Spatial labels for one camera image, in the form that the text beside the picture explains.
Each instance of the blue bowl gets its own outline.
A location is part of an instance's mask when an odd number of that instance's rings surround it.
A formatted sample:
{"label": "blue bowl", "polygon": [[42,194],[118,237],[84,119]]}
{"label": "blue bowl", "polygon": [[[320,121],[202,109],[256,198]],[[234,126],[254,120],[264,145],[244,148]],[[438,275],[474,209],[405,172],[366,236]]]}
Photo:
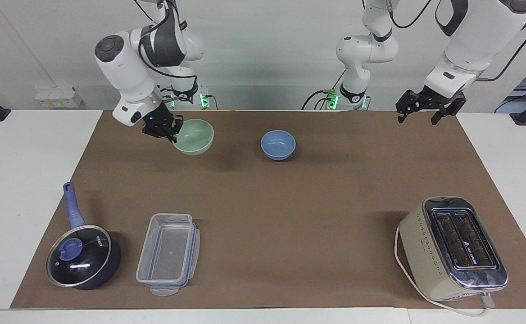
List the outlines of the blue bowl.
{"label": "blue bowl", "polygon": [[271,160],[282,161],[289,158],[295,147],[295,138],[284,130],[272,130],[261,138],[261,149]]}

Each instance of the white cord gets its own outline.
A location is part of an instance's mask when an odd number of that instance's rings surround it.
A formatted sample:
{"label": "white cord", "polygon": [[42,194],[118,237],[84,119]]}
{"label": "white cord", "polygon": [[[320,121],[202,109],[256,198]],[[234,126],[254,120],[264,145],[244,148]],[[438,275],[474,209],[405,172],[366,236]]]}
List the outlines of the white cord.
{"label": "white cord", "polygon": [[419,293],[419,295],[421,295],[421,297],[423,297],[423,299],[427,300],[431,304],[434,304],[436,306],[445,308],[446,310],[450,310],[452,312],[456,312],[456,313],[461,314],[461,315],[466,315],[466,316],[471,316],[471,317],[482,317],[482,316],[485,316],[487,314],[488,308],[485,308],[479,314],[472,314],[472,313],[469,313],[469,312],[464,312],[464,311],[458,310],[456,308],[445,306],[445,305],[440,304],[440,303],[438,303],[436,301],[428,299],[425,295],[423,295],[423,293],[419,290],[419,287],[417,287],[417,285],[415,284],[415,281],[413,281],[413,279],[411,279],[411,276],[409,275],[407,270],[405,270],[405,267],[403,266],[403,263],[401,263],[401,261],[399,260],[399,256],[397,256],[397,242],[398,241],[399,241],[399,227],[397,226],[397,231],[395,232],[395,260],[397,260],[397,263],[399,263],[399,266],[401,267],[401,270],[403,270],[403,273],[405,273],[405,276],[407,277],[407,279],[409,279],[409,282],[411,283],[411,285],[413,285],[413,288],[415,288],[417,293]]}

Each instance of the white wall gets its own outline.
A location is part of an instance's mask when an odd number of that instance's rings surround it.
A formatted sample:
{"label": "white wall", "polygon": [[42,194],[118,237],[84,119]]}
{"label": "white wall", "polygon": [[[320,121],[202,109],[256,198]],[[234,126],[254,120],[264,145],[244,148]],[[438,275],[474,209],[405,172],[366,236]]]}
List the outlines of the white wall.
{"label": "white wall", "polygon": [[[411,21],[425,2],[403,0],[396,20]],[[366,33],[358,0],[178,4],[190,28],[207,44],[204,59],[194,63],[200,80],[226,109],[299,109],[312,91],[331,87],[341,74],[337,41]],[[400,45],[395,61],[372,64],[372,109],[395,109],[407,88],[421,90],[449,42],[436,26],[433,9],[410,29],[394,30]],[[76,86],[90,108],[113,108],[118,94],[99,71],[94,46],[106,35],[148,24],[132,0],[0,0],[1,14],[6,19],[0,18],[0,103],[23,109],[36,108],[34,86],[49,84],[41,66],[59,86]],[[17,35],[20,40],[13,41]],[[526,31],[516,37],[485,76],[496,75],[525,36]],[[38,62],[25,53],[26,46]],[[525,76],[526,47],[504,78],[465,92],[463,111],[493,111]]]}

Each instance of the blue handle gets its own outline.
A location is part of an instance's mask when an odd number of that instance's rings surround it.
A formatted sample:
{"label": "blue handle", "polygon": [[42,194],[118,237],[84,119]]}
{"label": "blue handle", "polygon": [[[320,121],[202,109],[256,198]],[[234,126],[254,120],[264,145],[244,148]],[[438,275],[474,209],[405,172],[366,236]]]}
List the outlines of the blue handle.
{"label": "blue handle", "polygon": [[71,225],[71,228],[85,225],[85,221],[79,212],[77,197],[75,196],[75,187],[72,182],[67,182],[63,185],[63,196],[65,197],[67,216],[69,217],[69,225]]}

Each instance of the brown table mat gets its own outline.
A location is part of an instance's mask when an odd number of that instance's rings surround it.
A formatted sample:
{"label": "brown table mat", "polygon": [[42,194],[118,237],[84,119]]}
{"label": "brown table mat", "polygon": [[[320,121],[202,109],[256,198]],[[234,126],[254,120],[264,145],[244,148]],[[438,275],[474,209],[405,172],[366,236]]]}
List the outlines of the brown table mat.
{"label": "brown table mat", "polygon": [[[214,126],[202,156],[103,113],[72,180],[86,222],[121,244],[121,266],[94,291],[49,281],[45,258],[68,230],[61,202],[11,308],[432,308],[395,262],[393,237],[436,195],[474,205],[510,275],[497,307],[526,308],[526,239],[456,118],[432,126],[430,113],[403,125],[392,112],[183,115]],[[286,162],[261,152],[273,129],[296,137]],[[195,277],[172,297],[135,280],[155,213],[189,213],[201,230]],[[479,298],[450,305],[481,308]]]}

